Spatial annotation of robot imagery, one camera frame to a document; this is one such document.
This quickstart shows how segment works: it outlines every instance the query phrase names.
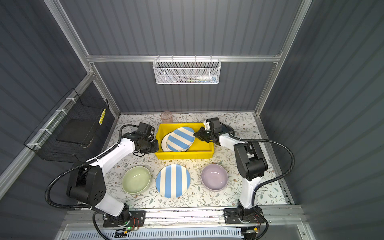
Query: yellow label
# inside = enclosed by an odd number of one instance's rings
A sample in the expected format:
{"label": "yellow label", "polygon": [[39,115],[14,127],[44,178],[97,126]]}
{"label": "yellow label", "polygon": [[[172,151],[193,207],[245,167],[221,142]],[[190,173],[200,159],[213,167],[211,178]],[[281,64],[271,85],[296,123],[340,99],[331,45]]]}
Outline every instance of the yellow label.
{"label": "yellow label", "polygon": [[100,116],[100,119],[99,119],[99,124],[100,124],[100,125],[103,123],[104,116],[105,116],[105,109],[104,109],[104,111],[102,112],[102,114],[101,114],[101,116]]}

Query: white plate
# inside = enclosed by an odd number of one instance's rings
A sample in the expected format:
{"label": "white plate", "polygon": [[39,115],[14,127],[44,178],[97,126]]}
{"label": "white plate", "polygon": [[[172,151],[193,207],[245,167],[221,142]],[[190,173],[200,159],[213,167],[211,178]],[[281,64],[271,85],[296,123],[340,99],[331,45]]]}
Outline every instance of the white plate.
{"label": "white plate", "polygon": [[163,152],[172,152],[172,151],[170,151],[170,150],[167,148],[167,141],[168,141],[168,137],[169,137],[170,134],[171,134],[171,132],[168,133],[168,134],[163,138],[163,140],[161,141],[161,149],[163,149]]}

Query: clear glass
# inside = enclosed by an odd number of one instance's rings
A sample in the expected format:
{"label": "clear glass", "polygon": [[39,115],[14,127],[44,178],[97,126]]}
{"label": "clear glass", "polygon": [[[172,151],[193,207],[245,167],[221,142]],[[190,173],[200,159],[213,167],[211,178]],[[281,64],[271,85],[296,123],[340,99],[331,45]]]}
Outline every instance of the clear glass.
{"label": "clear glass", "polygon": [[170,111],[165,111],[160,114],[161,121],[163,123],[173,123],[172,113]]}

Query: floral patterned surface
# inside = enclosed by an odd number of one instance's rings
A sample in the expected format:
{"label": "floral patterned surface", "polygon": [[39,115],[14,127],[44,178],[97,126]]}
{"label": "floral patterned surface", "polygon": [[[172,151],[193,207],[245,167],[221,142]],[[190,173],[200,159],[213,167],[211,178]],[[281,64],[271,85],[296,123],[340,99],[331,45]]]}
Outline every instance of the floral patterned surface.
{"label": "floral patterned surface", "polygon": [[[194,114],[174,114],[174,122],[203,122],[208,118],[218,117],[221,122],[234,128],[236,136],[244,138],[260,138],[256,122],[252,113],[194,113]],[[108,147],[116,143],[118,132],[124,124],[138,125],[140,122],[148,123],[155,127],[155,134],[161,123],[158,114],[135,114],[120,115],[115,130],[112,134]],[[123,133],[130,132],[126,127]],[[266,149],[261,144],[262,151],[268,162],[268,170],[265,172],[262,182],[272,179],[276,176]],[[191,175],[191,184],[189,189],[181,197],[169,199],[159,194],[156,189],[156,177],[159,171],[169,164],[180,164],[187,168]],[[201,183],[200,173],[202,169],[211,163],[217,163],[223,166],[229,176],[228,185],[219,192],[207,190]],[[121,187],[121,180],[128,169],[134,166],[144,166],[152,174],[150,187],[139,195],[130,195]],[[130,208],[168,208],[168,207],[206,207],[206,206],[233,206],[237,205],[237,199],[241,194],[242,178],[236,167],[235,155],[225,147],[215,145],[215,153],[212,159],[175,159],[159,160],[154,153],[143,157],[137,157],[129,154],[115,165],[106,175],[105,183],[107,191],[115,198],[126,202]],[[257,191],[257,203],[261,205],[268,204],[286,204],[285,198],[278,182],[273,182],[261,187]]]}

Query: wire basket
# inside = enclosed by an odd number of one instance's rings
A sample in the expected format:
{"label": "wire basket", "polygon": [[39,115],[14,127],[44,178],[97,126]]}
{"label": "wire basket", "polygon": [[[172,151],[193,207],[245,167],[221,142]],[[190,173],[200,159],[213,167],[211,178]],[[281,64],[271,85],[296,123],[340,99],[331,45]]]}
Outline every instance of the wire basket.
{"label": "wire basket", "polygon": [[37,135],[32,133],[24,145],[43,160],[85,162],[100,152],[93,148],[92,141],[108,110],[106,99],[76,94],[65,107],[55,111],[45,128],[37,127],[33,132]]}
{"label": "wire basket", "polygon": [[221,62],[210,61],[164,61],[155,58],[153,70],[158,84],[217,84]]}

